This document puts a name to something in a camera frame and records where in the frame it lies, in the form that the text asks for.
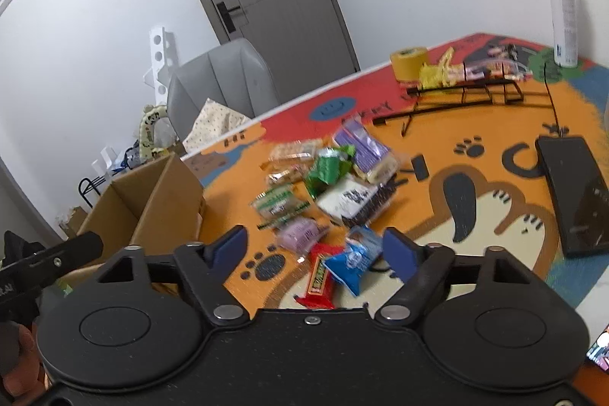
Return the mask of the left hand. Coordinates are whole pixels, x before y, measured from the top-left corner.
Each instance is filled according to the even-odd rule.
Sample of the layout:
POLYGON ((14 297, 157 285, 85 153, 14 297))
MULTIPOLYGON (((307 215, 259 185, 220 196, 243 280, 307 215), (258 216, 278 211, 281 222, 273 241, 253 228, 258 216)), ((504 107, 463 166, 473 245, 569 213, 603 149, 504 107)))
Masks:
POLYGON ((36 342, 32 333, 18 325, 20 355, 12 370, 2 375, 3 385, 13 405, 29 405, 45 392, 45 373, 41 369, 36 342))

